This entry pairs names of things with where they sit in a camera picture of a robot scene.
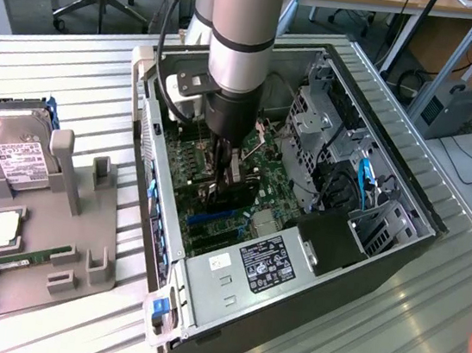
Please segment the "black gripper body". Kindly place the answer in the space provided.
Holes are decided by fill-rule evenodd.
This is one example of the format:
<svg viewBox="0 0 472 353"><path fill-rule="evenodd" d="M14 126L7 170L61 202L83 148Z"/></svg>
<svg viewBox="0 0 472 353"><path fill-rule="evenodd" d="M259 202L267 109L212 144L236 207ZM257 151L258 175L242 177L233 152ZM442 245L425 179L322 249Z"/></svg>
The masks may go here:
<svg viewBox="0 0 472 353"><path fill-rule="evenodd" d="M208 93L205 103L205 122L209 130L240 147L245 137L255 128L261 99L261 88L244 93L226 90Z"/></svg>

